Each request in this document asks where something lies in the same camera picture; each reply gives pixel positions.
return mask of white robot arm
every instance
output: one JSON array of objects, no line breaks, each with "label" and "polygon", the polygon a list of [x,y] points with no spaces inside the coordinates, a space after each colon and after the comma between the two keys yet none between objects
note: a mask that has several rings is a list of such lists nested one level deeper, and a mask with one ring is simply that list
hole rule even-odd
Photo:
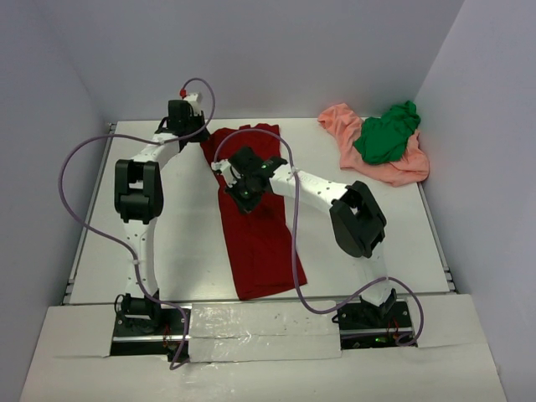
[{"label": "white robot arm", "polygon": [[[132,159],[116,163],[114,204],[123,220],[126,242],[138,255],[143,285],[152,296],[158,294],[154,275],[154,231],[163,209],[160,171],[186,143],[208,139],[206,130],[191,137],[204,125],[199,98],[199,94],[192,93],[182,100],[169,101],[168,117],[162,119],[152,137],[155,144],[147,145]],[[132,265],[126,281],[126,297],[126,303],[122,303],[123,318],[155,320],[159,306],[144,301]]]},{"label": "white robot arm", "polygon": [[[226,193],[238,208],[248,213],[260,202],[264,192],[288,198],[296,196],[296,180],[285,159],[263,161],[249,147],[240,149],[229,160],[212,164],[227,184]],[[386,220],[369,188],[361,182],[349,186],[298,170],[301,203],[309,204],[332,219],[338,245],[353,257],[365,257],[366,282],[387,276],[383,245]],[[389,308],[395,296],[389,281],[381,281],[363,292],[363,300],[376,307]]]}]

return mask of white wall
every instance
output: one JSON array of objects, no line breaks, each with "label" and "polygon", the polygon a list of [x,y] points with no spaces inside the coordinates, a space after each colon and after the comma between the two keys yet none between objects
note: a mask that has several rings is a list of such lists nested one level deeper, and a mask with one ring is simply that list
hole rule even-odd
[{"label": "white wall", "polygon": [[36,0],[110,120],[158,119],[191,76],[219,117],[413,99],[463,0]]},{"label": "white wall", "polygon": [[447,262],[508,400],[536,395],[536,2],[466,0],[416,103]]},{"label": "white wall", "polygon": [[[80,228],[56,178],[77,142],[103,132],[85,87],[29,0],[0,2],[0,399],[18,400],[47,306],[61,302]],[[85,213],[101,147],[67,182]]]}]

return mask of white surface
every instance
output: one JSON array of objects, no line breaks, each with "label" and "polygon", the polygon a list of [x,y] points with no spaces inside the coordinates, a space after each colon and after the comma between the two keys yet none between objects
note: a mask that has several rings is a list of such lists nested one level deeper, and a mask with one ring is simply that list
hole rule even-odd
[{"label": "white surface", "polygon": [[466,0],[415,103],[426,197],[508,400],[535,399],[536,2]]},{"label": "white surface", "polygon": [[338,101],[382,113],[415,97],[463,3],[35,2],[111,121],[160,118],[193,76],[214,86],[218,117],[315,116]]},{"label": "white surface", "polygon": [[191,338],[188,353],[192,363],[323,360],[342,356],[338,334]]},{"label": "white surface", "polygon": [[[256,124],[256,120],[217,120],[221,127]],[[356,172],[338,168],[335,141],[315,119],[264,119],[279,124],[290,143],[296,166],[341,183],[362,180],[370,187],[387,218],[384,241],[389,275],[417,292],[448,291],[425,209],[416,184],[391,188]],[[150,138],[155,121],[120,122],[117,133]],[[137,154],[143,145],[114,140],[108,156],[91,224],[124,236],[113,207],[113,167],[119,158]],[[217,201],[216,180],[197,144],[188,144],[162,171],[164,210],[155,234],[155,272],[165,300],[203,301],[237,298],[225,247]],[[286,221],[292,220],[292,200],[285,201]],[[300,207],[298,253],[307,275],[306,296],[349,295],[366,283],[363,262],[337,246],[328,216],[307,205]],[[125,289],[131,269],[126,250],[89,233],[85,239],[70,302],[113,302]],[[293,290],[276,297],[296,297]]]},{"label": "white surface", "polygon": [[[471,296],[435,295],[424,300],[426,309],[432,313],[425,315],[426,330],[419,338],[419,348],[487,343]],[[416,330],[420,324],[419,309],[412,297],[407,302]]]},{"label": "white surface", "polygon": [[[80,226],[59,202],[57,179],[77,143],[104,132],[77,71],[32,0],[0,1],[0,390],[18,400],[47,308],[59,304]],[[85,216],[102,146],[81,152],[65,177]]]},{"label": "white surface", "polygon": [[[312,301],[317,310],[334,301]],[[338,335],[331,314],[313,314],[300,302],[193,304],[190,336],[233,338],[243,335]]]},{"label": "white surface", "polygon": [[[314,301],[326,310],[334,301]],[[298,302],[193,304],[188,353],[192,362],[250,362],[341,357],[331,314]]]},{"label": "white surface", "polygon": [[[426,316],[441,316],[437,296],[421,298]],[[445,303],[455,300],[445,299]],[[466,320],[471,300],[453,307]],[[168,371],[164,358],[100,358],[101,343],[111,329],[98,325],[73,338],[66,326],[90,319],[113,322],[110,306],[84,307],[63,314],[51,307],[23,391],[23,402],[114,401],[293,401],[397,400],[401,402],[504,402],[495,365],[485,343],[434,348],[389,348],[344,351],[322,361],[188,364]],[[425,326],[426,334],[434,322]],[[66,343],[95,345],[95,356],[76,357]]]}]

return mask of pink towel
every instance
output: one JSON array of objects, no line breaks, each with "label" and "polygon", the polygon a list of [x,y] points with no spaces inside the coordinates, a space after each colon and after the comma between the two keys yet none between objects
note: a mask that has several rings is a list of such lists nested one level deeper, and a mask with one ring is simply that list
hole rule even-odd
[{"label": "pink towel", "polygon": [[337,140],[341,169],[354,169],[370,178],[389,183],[393,187],[421,182],[428,177],[428,157],[419,149],[419,131],[408,140],[404,156],[397,162],[369,165],[353,146],[361,136],[363,120],[347,104],[328,107],[318,116],[318,122]]}]

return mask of green shirt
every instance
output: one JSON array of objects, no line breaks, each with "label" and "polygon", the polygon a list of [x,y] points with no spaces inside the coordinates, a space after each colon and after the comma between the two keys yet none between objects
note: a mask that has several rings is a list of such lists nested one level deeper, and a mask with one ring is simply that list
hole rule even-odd
[{"label": "green shirt", "polygon": [[361,137],[353,143],[366,163],[378,165],[402,158],[408,138],[419,126],[417,107],[408,100],[392,106],[380,118],[370,117],[361,127]]}]

